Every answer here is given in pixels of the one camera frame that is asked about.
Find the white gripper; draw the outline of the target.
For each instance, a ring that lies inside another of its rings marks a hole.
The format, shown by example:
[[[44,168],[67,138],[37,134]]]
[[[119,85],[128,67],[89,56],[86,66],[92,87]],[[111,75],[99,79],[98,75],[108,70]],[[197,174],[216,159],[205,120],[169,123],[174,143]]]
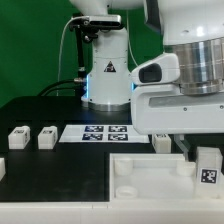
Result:
[[[186,96],[172,84],[140,86],[132,95],[131,118],[140,134],[175,134],[188,161],[184,134],[224,133],[224,92]]]

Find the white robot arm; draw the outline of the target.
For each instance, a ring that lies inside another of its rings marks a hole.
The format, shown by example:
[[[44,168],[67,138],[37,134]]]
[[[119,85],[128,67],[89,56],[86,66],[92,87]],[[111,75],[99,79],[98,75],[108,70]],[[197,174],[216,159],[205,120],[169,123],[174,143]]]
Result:
[[[98,34],[84,101],[131,106],[140,134],[224,133],[224,0],[69,0]],[[127,31],[110,9],[144,9],[163,53],[129,71]]]

